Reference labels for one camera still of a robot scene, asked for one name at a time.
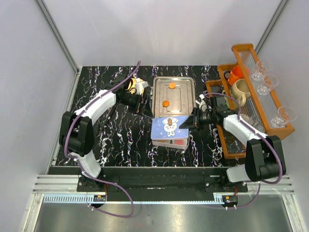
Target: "cartoon rabbit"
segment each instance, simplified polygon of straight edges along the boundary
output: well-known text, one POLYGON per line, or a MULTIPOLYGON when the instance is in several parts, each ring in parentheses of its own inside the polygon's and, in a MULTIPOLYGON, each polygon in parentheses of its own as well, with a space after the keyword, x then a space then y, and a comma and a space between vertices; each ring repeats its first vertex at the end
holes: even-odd
POLYGON ((178 121, 175 117, 169 117, 163 120, 164 130, 168 133, 168 137, 175 135, 178 121))

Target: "glass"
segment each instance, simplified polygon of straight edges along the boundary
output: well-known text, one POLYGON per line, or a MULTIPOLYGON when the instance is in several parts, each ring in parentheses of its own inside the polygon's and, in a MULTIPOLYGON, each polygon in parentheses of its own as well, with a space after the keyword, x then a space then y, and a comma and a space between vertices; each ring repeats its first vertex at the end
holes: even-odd
POLYGON ((263 80, 260 85, 257 87, 257 92, 261 95, 267 95, 270 93, 274 87, 279 84, 279 79, 271 74, 267 74, 263 76, 263 80))
POLYGON ((285 127, 286 124, 296 119, 296 112, 289 106, 282 106, 278 109, 278 114, 272 118, 271 124, 276 128, 285 127))
POLYGON ((259 60, 254 68, 254 73, 252 74, 252 79, 260 81, 263 79, 264 74, 272 69, 271 63, 267 60, 259 60))
POLYGON ((258 115, 253 115, 249 118, 248 123, 253 126, 255 129, 257 129, 258 131, 265 133, 265 129, 262 126, 260 117, 258 115))

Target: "white wall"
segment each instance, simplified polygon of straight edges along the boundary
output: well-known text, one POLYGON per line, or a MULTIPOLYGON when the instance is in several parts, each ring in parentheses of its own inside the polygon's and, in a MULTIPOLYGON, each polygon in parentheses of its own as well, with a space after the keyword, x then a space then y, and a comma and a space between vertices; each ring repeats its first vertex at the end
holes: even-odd
POLYGON ((283 142, 287 172, 309 229, 309 1, 293 0, 287 5, 259 57, 272 62, 280 83, 276 92, 283 105, 294 108, 295 132, 283 142))
POLYGON ((74 74, 35 1, 0 1, 0 231, 18 230, 74 74))
POLYGON ((44 0, 79 66, 234 62, 280 0, 44 0))

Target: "silver baking tray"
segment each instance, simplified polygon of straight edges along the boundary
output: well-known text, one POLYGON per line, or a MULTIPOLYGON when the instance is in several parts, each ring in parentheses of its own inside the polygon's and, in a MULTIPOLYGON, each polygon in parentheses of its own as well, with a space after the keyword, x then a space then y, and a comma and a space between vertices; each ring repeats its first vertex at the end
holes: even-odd
POLYGON ((152 111, 154 117, 189 116, 195 107, 195 86, 191 77, 158 76, 154 78, 152 111), (169 101, 168 107, 162 102, 169 101))

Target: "black marble countertop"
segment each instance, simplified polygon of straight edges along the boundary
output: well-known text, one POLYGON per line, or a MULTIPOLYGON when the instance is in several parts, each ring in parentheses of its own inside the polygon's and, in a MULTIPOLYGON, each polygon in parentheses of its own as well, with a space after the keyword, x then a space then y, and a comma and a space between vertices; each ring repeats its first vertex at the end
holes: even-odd
MULTIPOLYGON (((116 73, 128 75, 133 66, 83 67, 75 91, 71 111, 84 106, 105 84, 113 81, 116 73)), ((189 76, 195 81, 196 96, 206 93, 207 80, 220 79, 216 66, 141 66, 138 77, 152 86, 156 76, 189 76)), ((126 167, 217 167, 243 163, 238 159, 224 159, 215 125, 207 130, 190 132, 190 143, 185 151, 152 145, 151 119, 126 112, 118 105, 111 114, 107 111, 95 125, 94 154, 101 166, 126 167), (103 122, 110 117, 107 124, 103 122)), ((74 160, 64 157, 61 147, 56 166, 77 166, 74 160)))

